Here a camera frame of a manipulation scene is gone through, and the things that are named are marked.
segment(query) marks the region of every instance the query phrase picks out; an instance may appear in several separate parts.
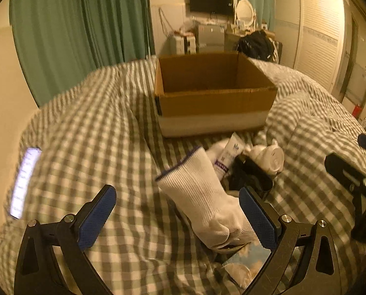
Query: red object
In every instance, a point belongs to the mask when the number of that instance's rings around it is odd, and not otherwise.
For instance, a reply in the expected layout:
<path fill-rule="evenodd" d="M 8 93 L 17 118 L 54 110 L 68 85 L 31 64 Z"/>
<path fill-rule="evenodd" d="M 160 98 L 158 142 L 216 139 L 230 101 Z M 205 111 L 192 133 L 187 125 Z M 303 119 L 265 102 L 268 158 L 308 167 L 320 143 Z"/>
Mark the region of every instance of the red object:
<path fill-rule="evenodd" d="M 352 116 L 357 119 L 361 112 L 362 112 L 362 108 L 359 105 L 355 105 L 355 108 L 353 109 L 353 112 L 352 112 Z"/>

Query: black bag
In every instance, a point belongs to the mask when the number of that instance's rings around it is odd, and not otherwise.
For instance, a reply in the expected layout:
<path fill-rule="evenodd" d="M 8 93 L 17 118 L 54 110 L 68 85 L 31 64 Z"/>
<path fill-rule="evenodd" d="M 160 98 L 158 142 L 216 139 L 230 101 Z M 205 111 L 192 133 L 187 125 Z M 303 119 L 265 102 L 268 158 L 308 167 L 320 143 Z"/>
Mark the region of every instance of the black bag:
<path fill-rule="evenodd" d="M 240 38 L 237 43 L 237 51 L 250 58 L 270 62 L 273 59 L 275 48 L 265 31 L 261 30 Z"/>

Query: black screen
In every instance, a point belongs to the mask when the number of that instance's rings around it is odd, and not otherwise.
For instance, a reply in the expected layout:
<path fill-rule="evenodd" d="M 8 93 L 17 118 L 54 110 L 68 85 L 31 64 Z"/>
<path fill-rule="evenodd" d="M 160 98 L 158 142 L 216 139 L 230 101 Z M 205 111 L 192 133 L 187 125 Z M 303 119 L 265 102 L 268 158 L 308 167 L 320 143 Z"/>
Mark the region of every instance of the black screen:
<path fill-rule="evenodd" d="M 233 0 L 190 0 L 191 12 L 233 15 Z"/>

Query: cardboard box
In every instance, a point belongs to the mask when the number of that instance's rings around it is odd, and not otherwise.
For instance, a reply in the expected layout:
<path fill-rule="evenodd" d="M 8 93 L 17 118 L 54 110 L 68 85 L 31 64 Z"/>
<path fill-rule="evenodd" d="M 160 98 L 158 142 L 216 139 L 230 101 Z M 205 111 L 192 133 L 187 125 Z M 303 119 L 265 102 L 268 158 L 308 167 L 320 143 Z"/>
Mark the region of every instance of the cardboard box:
<path fill-rule="evenodd" d="M 160 58 L 154 93 L 161 133 L 180 137 L 264 126 L 277 88 L 230 52 Z"/>

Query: bed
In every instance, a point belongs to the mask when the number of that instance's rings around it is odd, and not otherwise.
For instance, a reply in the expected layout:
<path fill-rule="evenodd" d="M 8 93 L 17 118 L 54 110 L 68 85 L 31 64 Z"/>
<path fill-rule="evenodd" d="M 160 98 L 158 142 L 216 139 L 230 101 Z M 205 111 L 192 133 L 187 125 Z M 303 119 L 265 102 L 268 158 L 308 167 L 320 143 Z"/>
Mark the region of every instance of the bed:
<path fill-rule="evenodd" d="M 346 291 L 366 247 L 351 240 L 351 196 L 326 173 L 323 161 L 337 152 L 366 173 L 366 151 L 356 141 L 364 131 L 304 74 L 253 62 L 278 86 L 266 126 L 252 135 L 253 142 L 270 144 L 275 138 L 286 156 L 268 201 L 296 221 L 325 219 L 331 224 Z M 19 162 L 27 147 L 43 152 L 22 219 L 7 215 L 0 228 L 0 285 L 7 294 L 13 294 L 27 222 L 54 222 L 76 213 L 106 183 L 116 188 L 117 205 L 87 256 L 114 294 L 239 294 L 220 257 L 196 238 L 187 218 L 154 181 L 193 147 L 208 148 L 225 137 L 161 136 L 152 98 L 156 64 L 151 57 L 92 72 L 30 121 L 21 137 Z M 246 141 L 251 136 L 239 135 Z M 7 214 L 10 198 L 11 190 L 4 205 Z M 72 278 L 63 273 L 72 286 Z M 284 284 L 291 273 L 287 270 Z"/>

